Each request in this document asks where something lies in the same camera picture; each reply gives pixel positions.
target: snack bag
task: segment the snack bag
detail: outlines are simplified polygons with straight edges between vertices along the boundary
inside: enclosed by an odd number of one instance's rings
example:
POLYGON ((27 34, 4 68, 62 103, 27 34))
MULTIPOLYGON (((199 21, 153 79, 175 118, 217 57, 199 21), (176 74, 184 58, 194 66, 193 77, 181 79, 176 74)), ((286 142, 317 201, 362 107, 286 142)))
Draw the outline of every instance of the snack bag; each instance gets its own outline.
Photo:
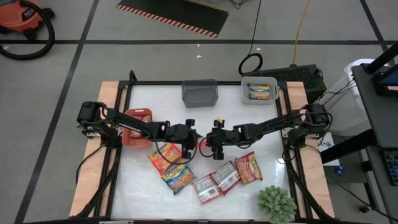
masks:
POLYGON ((218 184, 220 190, 226 195, 241 179, 232 162, 227 162, 218 171, 210 174, 211 178, 218 184))
POLYGON ((262 180, 261 170, 254 157, 254 152, 235 159, 235 163, 244 185, 255 180, 262 180))
POLYGON ((173 190, 174 195, 178 194, 194 178, 193 172, 185 164, 174 164, 162 176, 162 179, 173 190))
MULTIPOLYGON (((150 122, 150 115, 145 115, 145 116, 134 115, 133 118, 139 119, 146 123, 150 122)), ((131 130, 130 137, 131 138, 142 138, 142 135, 137 131, 131 130)))
POLYGON ((250 100, 269 100, 269 85, 248 83, 250 100))
MULTIPOLYGON (((176 162, 181 159, 181 150, 175 144, 164 144, 160 148, 160 152, 170 162, 176 162)), ((164 160, 158 152, 149 155, 148 158, 159 171, 160 175, 164 175, 167 171, 167 168, 171 166, 171 163, 164 160)))
POLYGON ((192 186, 197 192, 200 204, 207 203, 223 194, 217 187, 216 182, 210 177, 210 174, 195 181, 192 186))

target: black metal frame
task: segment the black metal frame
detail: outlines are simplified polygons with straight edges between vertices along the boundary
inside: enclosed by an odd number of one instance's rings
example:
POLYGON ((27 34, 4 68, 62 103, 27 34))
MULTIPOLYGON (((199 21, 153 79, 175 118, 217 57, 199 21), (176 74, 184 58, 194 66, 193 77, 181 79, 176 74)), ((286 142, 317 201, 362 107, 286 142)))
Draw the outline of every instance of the black metal frame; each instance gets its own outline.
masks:
POLYGON ((321 152, 322 164, 339 159, 345 155, 358 152, 366 146, 377 145, 377 139, 372 129, 362 132, 348 140, 343 141, 328 150, 321 152))
MULTIPOLYGON (((115 101, 114 107, 115 108, 120 107, 122 92, 125 88, 127 88, 127 93, 126 93, 126 100, 124 102, 123 111, 128 110, 130 97, 131 97, 131 91, 132 91, 132 88, 134 85, 181 85, 181 84, 182 84, 182 81, 138 81, 134 72, 130 71, 129 81, 119 81, 118 93, 116 95, 116 101, 115 101)), ((240 85, 241 82, 240 81, 218 81, 217 84, 218 85, 240 85)), ((284 91, 285 106, 287 108, 287 111, 289 112, 289 111, 291 111, 291 105, 290 105, 289 94, 287 93, 286 82, 279 82, 279 85, 282 86, 282 89, 284 91)), ((282 116, 282 108, 281 108, 282 105, 281 105, 279 99, 276 101, 276 105, 277 105, 278 116, 282 116)), ((283 138, 282 132, 281 132, 281 138, 282 138, 283 147, 284 147, 283 150, 288 149, 289 148, 288 145, 285 144, 286 138, 283 138)), ((109 167, 109 162, 111 159, 111 151, 112 150, 113 149, 111 149, 111 148, 106 149, 104 163, 103 163, 102 172, 101 172, 101 178, 100 178, 100 182, 99 182, 100 185, 103 183, 104 178, 106 177, 106 174, 108 173, 108 167, 109 167)), ((119 160, 116 160, 116 158, 120 159, 120 155, 121 155, 121 148, 118 148, 118 149, 116 149, 114 163, 119 164, 119 160)), ((287 154, 285 156, 287 159, 290 159, 290 154, 287 154)), ((298 174, 300 176, 300 180, 306 185, 300 152, 298 152, 296 159, 297 159, 297 168, 298 168, 298 174)), ((106 213, 105 213, 105 215, 108 217, 110 217, 111 211, 112 211, 114 190, 116 187, 117 176, 118 175, 116 174, 110 183, 109 196, 108 196, 108 202, 107 202, 106 213)), ((293 179, 290 176, 288 176, 288 180, 289 180, 290 194, 291 194, 292 198, 294 199, 294 202, 297 204, 297 192, 296 192, 296 188, 295 188, 295 182, 293 181, 293 179)), ((306 211, 307 217, 312 218, 312 209, 311 209, 307 199, 306 198, 303 198, 303 199, 305 202, 304 204, 305 204, 305 211, 306 211)), ((99 202, 96 204, 94 214, 93 214, 94 217, 97 217, 100 214, 101 206, 103 206, 101 201, 102 200, 99 200, 99 202)), ((295 219, 299 219, 299 218, 300 218, 300 211, 299 211, 299 208, 297 208, 297 213, 296 213, 295 219)))

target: white plastic container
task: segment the white plastic container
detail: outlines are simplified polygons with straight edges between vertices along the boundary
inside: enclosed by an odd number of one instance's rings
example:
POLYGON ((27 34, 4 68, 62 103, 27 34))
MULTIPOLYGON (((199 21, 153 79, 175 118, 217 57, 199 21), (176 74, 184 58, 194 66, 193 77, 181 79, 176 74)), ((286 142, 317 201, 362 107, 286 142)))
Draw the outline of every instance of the white plastic container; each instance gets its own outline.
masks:
POLYGON ((242 77, 241 81, 241 102, 251 105, 269 105, 275 102, 279 97, 278 84, 275 78, 272 77, 242 77), (250 100, 248 83, 269 85, 270 99, 269 100, 250 100))

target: black and yellow striped mat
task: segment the black and yellow striped mat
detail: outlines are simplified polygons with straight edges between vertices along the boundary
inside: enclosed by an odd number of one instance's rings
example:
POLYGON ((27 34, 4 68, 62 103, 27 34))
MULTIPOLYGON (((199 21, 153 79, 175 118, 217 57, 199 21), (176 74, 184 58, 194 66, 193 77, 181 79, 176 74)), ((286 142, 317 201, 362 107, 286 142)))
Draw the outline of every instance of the black and yellow striped mat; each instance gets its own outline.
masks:
POLYGON ((122 0, 117 8, 213 38, 220 34, 229 15, 189 0, 122 0))

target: wooden board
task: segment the wooden board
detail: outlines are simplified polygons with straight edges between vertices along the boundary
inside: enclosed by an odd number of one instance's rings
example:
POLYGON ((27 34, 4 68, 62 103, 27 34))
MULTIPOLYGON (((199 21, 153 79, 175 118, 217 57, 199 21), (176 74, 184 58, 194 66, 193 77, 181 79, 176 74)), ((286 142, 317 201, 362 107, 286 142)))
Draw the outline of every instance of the wooden board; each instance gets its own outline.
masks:
MULTIPOLYGON (((303 83, 288 82, 287 86, 292 110, 299 109, 303 105, 307 104, 307 97, 305 95, 303 83)), ((118 82, 103 82, 101 86, 101 91, 99 93, 98 101, 106 103, 108 107, 113 107, 116 100, 117 89, 118 82)), ((280 94, 282 112, 283 114, 285 114, 287 111, 285 107, 285 100, 283 92, 280 91, 280 93, 282 93, 280 94)), ((123 93, 121 105, 124 105, 125 97, 126 92, 123 93)), ((95 149, 97 149, 99 144, 99 138, 89 139, 86 146, 85 157, 93 152, 95 149)), ((316 140, 313 139, 308 139, 307 144, 315 148, 318 147, 316 140)), ((79 213, 92 198, 93 194, 98 188, 104 159, 104 152, 105 150, 100 151, 91 159, 87 160, 86 163, 82 166, 79 175, 79 183, 75 191, 75 198, 73 199, 72 208, 70 210, 70 215, 76 215, 77 213, 79 213)), ((301 149, 300 153, 302 157, 303 169, 308 190, 314 196, 315 200, 317 200, 319 205, 327 212, 327 214, 334 217, 335 215, 333 207, 331 205, 328 186, 326 184, 325 172, 323 170, 323 165, 319 153, 315 152, 309 147, 301 149)), ((296 187, 296 191, 298 207, 300 209, 300 216, 305 218, 306 214, 303 202, 303 195, 298 187, 296 187)), ((103 205, 106 205, 107 198, 108 190, 104 193, 103 205)), ((100 215, 104 215, 104 211, 105 206, 102 206, 100 215)))
MULTIPOLYGON (((302 106, 308 103, 302 82, 288 82, 287 90, 289 93, 292 110, 300 109, 302 106)), ((306 144, 318 149, 317 140, 315 139, 307 138, 306 144)), ((326 183, 325 171, 323 170, 320 154, 310 147, 305 147, 300 150, 300 155, 303 162, 303 170, 305 181, 307 183, 307 189, 313 195, 318 204, 324 209, 324 211, 331 217, 334 217, 335 213, 331 204, 329 188, 326 183)), ((300 197, 302 197, 301 191, 297 187, 296 191, 300 192, 300 197)), ((305 209, 302 204, 303 203, 299 203, 301 215, 302 210, 305 213, 305 209)), ((318 218, 314 211, 312 213, 314 218, 318 218)))
MULTIPOLYGON (((98 101, 106 104, 107 107, 113 108, 116 101, 119 82, 103 82, 99 91, 98 101)), ((87 141, 86 152, 84 158, 91 154, 100 146, 100 138, 93 138, 87 141)), ((76 215, 83 210, 86 204, 96 192, 101 177, 102 166, 104 162, 105 148, 94 154, 88 159, 80 169, 79 181, 75 190, 70 216, 76 215)))

